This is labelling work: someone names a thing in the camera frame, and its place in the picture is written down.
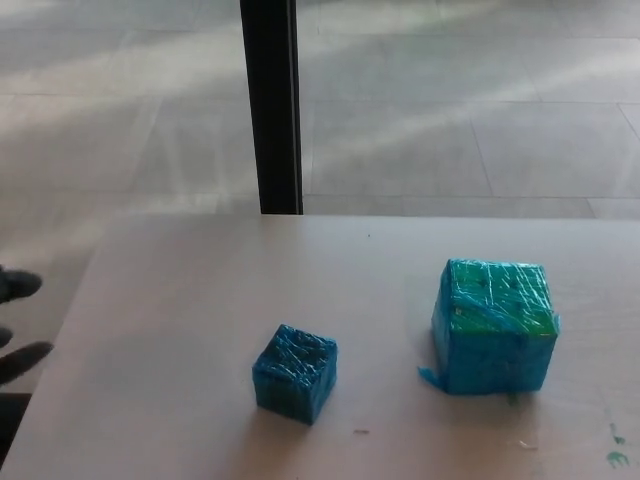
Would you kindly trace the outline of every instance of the stain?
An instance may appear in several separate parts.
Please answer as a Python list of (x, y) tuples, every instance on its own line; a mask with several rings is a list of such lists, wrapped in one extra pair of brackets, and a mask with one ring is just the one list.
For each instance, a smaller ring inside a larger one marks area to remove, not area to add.
[(527, 443), (527, 442), (523, 442), (522, 440), (518, 440), (517, 442), (514, 442), (513, 445), (517, 445), (518, 447), (522, 448), (523, 450), (537, 450), (538, 446), (535, 443)]
[(507, 403), (510, 407), (520, 406), (520, 399), (517, 393), (507, 393)]
[(613, 441), (616, 442), (616, 445), (624, 445), (627, 441), (624, 437), (618, 436), (617, 428), (615, 423), (610, 423), (609, 428), (611, 429), (611, 436), (613, 437)]
[(609, 455), (607, 455), (607, 461), (612, 468), (629, 466), (629, 457), (620, 452), (609, 453)]

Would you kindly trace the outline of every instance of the blue and green cube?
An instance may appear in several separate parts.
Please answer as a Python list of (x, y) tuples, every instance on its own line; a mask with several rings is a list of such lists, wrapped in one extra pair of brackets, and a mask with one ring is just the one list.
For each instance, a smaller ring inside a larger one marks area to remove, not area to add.
[(479, 260), (447, 262), (432, 323), (453, 395), (539, 390), (560, 332), (542, 266)]
[(312, 425), (336, 383), (335, 340), (280, 325), (253, 365), (258, 406)]

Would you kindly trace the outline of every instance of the person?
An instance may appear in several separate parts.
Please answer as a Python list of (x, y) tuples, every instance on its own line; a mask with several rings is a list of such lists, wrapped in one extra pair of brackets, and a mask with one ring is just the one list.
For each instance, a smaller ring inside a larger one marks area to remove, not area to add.
[[(42, 287), (42, 278), (25, 270), (7, 270), (0, 265), (0, 304), (27, 298)], [(6, 347), (13, 332), (0, 326), (0, 348)], [(35, 367), (53, 349), (49, 342), (33, 342), (0, 357), (0, 386), (15, 380)], [(30, 393), (0, 393), (0, 466), (9, 452)]]

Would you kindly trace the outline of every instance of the green paint mark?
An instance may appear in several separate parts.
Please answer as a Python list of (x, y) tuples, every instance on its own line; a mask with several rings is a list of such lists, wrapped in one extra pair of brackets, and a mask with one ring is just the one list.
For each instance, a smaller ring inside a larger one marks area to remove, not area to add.
[(520, 405), (520, 399), (517, 393), (507, 393), (507, 403), (510, 407), (517, 407)]
[(609, 428), (611, 429), (611, 436), (613, 437), (613, 441), (616, 442), (617, 445), (624, 445), (625, 443), (627, 443), (624, 437), (619, 437), (617, 435), (618, 432), (615, 423), (610, 423)]
[(611, 452), (607, 455), (607, 461), (612, 468), (624, 467), (629, 465), (629, 457), (620, 452)]

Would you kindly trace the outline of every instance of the plastic wrap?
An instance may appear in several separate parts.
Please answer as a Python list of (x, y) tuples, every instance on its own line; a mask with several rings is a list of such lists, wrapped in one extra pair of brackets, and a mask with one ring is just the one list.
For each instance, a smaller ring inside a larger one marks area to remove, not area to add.
[(334, 340), (280, 325), (253, 365), (260, 407), (312, 424), (336, 381)]
[(452, 394), (540, 389), (559, 334), (539, 265), (449, 260), (434, 308), (439, 373), (420, 369)]

